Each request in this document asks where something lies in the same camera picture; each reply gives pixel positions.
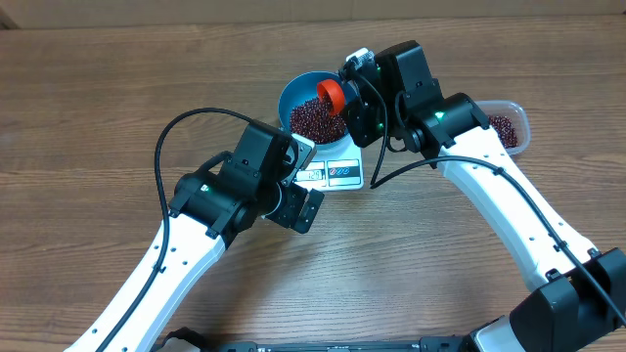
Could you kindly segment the red measuring scoop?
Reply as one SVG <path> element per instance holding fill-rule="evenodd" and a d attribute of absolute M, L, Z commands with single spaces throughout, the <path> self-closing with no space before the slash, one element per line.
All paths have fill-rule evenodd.
<path fill-rule="evenodd" d="M 339 114 L 345 106 L 345 96 L 341 86 L 333 79 L 325 79 L 316 86 L 318 99 L 330 103 L 330 113 Z"/>

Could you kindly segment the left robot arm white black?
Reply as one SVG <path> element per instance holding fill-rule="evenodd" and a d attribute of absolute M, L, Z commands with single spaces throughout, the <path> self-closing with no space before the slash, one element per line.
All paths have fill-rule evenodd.
<path fill-rule="evenodd" d="M 130 277 L 72 351 L 149 351 L 199 278 L 235 237 L 263 218 L 305 234 L 324 198 L 294 178 L 315 144 L 260 121 L 233 152 L 184 175 Z"/>

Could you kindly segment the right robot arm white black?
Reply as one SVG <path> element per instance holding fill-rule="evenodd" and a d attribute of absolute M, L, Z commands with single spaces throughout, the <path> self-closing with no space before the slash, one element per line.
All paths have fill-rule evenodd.
<path fill-rule="evenodd" d="M 453 351 L 576 351 L 625 325 L 625 255 L 568 225 L 516 166 L 478 104 L 444 96 L 423 48 L 406 41 L 349 55 L 341 108 L 361 148 L 392 141 L 421 154 L 477 208 L 512 256 L 527 297 L 511 313 L 449 340 Z"/>

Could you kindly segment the white kitchen scale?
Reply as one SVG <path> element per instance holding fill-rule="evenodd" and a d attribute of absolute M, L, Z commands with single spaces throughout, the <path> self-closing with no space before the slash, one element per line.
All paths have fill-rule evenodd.
<path fill-rule="evenodd" d="M 317 152 L 294 182 L 320 192 L 359 190 L 364 186 L 362 152 L 348 132 L 331 143 L 317 144 Z"/>

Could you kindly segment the red beans in bowl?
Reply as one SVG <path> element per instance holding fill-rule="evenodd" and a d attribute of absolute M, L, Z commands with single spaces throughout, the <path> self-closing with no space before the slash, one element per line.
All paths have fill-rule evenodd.
<path fill-rule="evenodd" d="M 333 104 L 328 97 L 313 98 L 294 107 L 290 115 L 292 133 L 316 144 L 329 144 L 345 136 L 346 125 L 338 114 L 332 114 Z"/>

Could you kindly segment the clear plastic container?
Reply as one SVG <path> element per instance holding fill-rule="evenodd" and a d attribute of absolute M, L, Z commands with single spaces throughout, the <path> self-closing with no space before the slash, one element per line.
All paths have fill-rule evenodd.
<path fill-rule="evenodd" d="M 518 146 L 505 149 L 509 155 L 522 153 L 531 141 L 531 131 L 525 110 L 516 102 L 504 100 L 478 101 L 477 105 L 487 115 L 503 115 L 514 125 Z"/>

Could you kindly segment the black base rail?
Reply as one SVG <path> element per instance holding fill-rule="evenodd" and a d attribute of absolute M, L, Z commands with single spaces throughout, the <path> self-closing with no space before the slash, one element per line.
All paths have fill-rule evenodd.
<path fill-rule="evenodd" d="M 417 341 L 368 341 L 259 344 L 255 342 L 232 342 L 219 346 L 199 347 L 185 339 L 172 337 L 157 344 L 152 351 L 209 351 L 209 352 L 461 352 L 466 351 L 460 336 L 422 337 Z"/>

